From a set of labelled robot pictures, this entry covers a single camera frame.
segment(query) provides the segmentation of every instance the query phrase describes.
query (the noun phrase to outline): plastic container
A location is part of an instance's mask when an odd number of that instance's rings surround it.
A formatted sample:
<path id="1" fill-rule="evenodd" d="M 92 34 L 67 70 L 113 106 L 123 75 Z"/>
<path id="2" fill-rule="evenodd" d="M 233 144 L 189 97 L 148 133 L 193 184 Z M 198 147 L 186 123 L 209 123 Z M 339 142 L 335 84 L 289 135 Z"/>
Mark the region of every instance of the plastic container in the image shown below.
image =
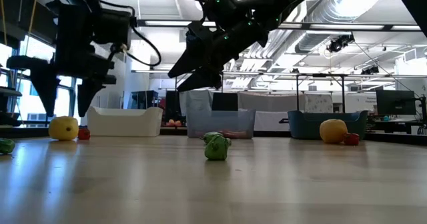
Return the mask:
<path id="1" fill-rule="evenodd" d="M 90 107 L 87 127 L 92 136 L 104 137 L 156 137 L 160 134 L 163 110 L 105 109 Z"/>
<path id="2" fill-rule="evenodd" d="M 356 113 L 302 113 L 288 111 L 291 135 L 295 139 L 321 139 L 320 124 L 329 119 L 343 120 L 348 133 L 358 134 L 360 140 L 365 138 L 368 111 Z"/>
<path id="3" fill-rule="evenodd" d="M 231 133 L 239 139 L 254 136 L 255 110 L 245 111 L 189 111 L 187 136 L 201 137 L 210 131 Z"/>

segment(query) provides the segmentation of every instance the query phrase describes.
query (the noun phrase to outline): computer monitor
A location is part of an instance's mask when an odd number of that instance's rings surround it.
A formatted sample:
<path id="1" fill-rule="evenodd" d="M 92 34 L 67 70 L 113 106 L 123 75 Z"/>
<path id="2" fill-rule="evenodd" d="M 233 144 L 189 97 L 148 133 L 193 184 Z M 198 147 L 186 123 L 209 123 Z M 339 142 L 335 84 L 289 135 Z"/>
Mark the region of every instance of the computer monitor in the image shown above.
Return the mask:
<path id="1" fill-rule="evenodd" d="M 379 115 L 415 115 L 415 94 L 413 91 L 376 91 Z"/>
<path id="2" fill-rule="evenodd" d="M 148 109 L 155 106 L 159 93 L 157 91 L 134 91 L 131 93 L 128 109 Z"/>

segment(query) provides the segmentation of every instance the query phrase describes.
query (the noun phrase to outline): ceiling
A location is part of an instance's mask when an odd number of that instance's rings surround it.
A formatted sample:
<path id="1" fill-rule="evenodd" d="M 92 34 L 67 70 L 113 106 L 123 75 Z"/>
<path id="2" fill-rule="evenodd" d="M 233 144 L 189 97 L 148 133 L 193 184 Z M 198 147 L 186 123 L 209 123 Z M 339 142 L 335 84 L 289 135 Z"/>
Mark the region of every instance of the ceiling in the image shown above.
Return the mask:
<path id="1" fill-rule="evenodd" d="M 52 0 L 38 0 L 41 4 L 46 4 Z M 136 10 L 138 19 L 151 20 L 196 20 L 202 16 L 199 4 L 192 0 L 105 0 L 120 5 L 131 5 Z M 306 5 L 310 7 L 317 0 L 308 0 Z M 378 24 L 416 24 L 401 0 L 379 0 L 365 14 L 361 15 L 354 22 L 357 23 L 378 23 Z M 162 66 L 160 68 L 170 68 L 185 50 L 184 28 L 166 27 L 144 27 L 141 31 L 150 39 L 162 54 Z M 310 73 L 332 71 L 335 73 L 349 73 L 354 67 L 369 62 L 370 58 L 379 57 L 380 64 L 387 70 L 393 71 L 394 60 L 403 52 L 410 50 L 411 45 L 427 45 L 427 38 L 422 33 L 385 33 L 385 32 L 355 32 L 357 43 L 369 56 L 365 55 L 360 48 L 353 44 L 345 48 L 341 53 L 335 54 L 332 58 L 325 54 L 326 44 L 318 45 L 312 53 L 319 54 L 304 57 L 301 61 L 294 63 L 294 67 L 299 67 Z M 234 65 L 228 67 L 240 68 L 243 59 L 236 61 Z"/>

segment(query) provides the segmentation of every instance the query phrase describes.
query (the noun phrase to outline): white bin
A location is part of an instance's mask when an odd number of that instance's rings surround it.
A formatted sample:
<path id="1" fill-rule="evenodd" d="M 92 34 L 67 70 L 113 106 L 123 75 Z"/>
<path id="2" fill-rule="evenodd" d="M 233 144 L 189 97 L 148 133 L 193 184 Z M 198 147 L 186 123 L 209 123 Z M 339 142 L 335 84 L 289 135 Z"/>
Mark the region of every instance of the white bin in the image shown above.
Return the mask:
<path id="1" fill-rule="evenodd" d="M 90 107 L 87 127 L 92 136 L 105 137 L 156 137 L 160 134 L 163 110 L 105 109 Z"/>

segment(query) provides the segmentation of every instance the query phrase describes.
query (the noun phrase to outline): window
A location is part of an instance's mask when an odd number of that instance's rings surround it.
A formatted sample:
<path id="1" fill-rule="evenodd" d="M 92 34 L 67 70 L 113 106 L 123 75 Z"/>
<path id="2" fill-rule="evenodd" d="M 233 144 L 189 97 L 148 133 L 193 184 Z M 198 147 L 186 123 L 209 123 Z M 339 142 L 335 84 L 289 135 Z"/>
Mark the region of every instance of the window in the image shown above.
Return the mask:
<path id="1" fill-rule="evenodd" d="M 55 117 L 56 117 L 56 115 L 53 115 L 53 117 L 48 117 L 47 121 L 51 121 Z M 30 113 L 27 116 L 27 121 L 46 121 L 46 114 L 45 113 Z"/>
<path id="2" fill-rule="evenodd" d="M 35 90 L 33 84 L 31 84 L 30 89 L 29 89 L 29 94 L 38 97 L 39 94 L 37 93 L 37 91 Z"/>
<path id="3" fill-rule="evenodd" d="M 19 86 L 19 92 L 22 93 L 22 97 L 18 98 L 17 105 L 15 106 L 15 112 L 18 113 L 21 111 L 21 118 L 24 121 L 27 121 L 29 114 L 34 113 L 46 113 L 45 108 L 38 95 L 30 95 L 31 93 L 31 82 L 25 79 L 19 79 L 17 85 Z"/>
<path id="4" fill-rule="evenodd" d="M 12 56 L 12 47 L 0 44 L 0 64 L 3 66 L 3 69 L 8 70 L 6 67 L 6 62 L 9 57 Z"/>
<path id="5" fill-rule="evenodd" d="M 0 87 L 7 87 L 7 75 L 0 73 Z"/>
<path id="6" fill-rule="evenodd" d="M 25 37 L 25 40 L 21 42 L 21 48 L 19 50 L 20 55 L 26 55 L 28 57 L 35 57 L 39 59 L 44 59 L 50 61 L 55 49 L 51 46 L 36 40 L 32 37 Z M 17 83 L 19 91 L 22 93 L 22 97 L 19 98 L 15 106 L 15 112 L 21 111 L 21 118 L 24 121 L 45 121 L 46 120 L 46 111 L 40 100 L 39 94 L 35 90 L 33 84 L 29 80 L 30 70 L 23 72 L 24 77 L 19 78 L 18 81 L 21 84 Z M 69 90 L 66 87 L 71 87 L 72 78 L 71 77 L 58 77 L 61 82 L 62 87 L 57 89 L 57 97 L 55 101 L 55 116 L 68 116 L 69 115 L 69 104 L 70 104 L 70 95 Z"/>

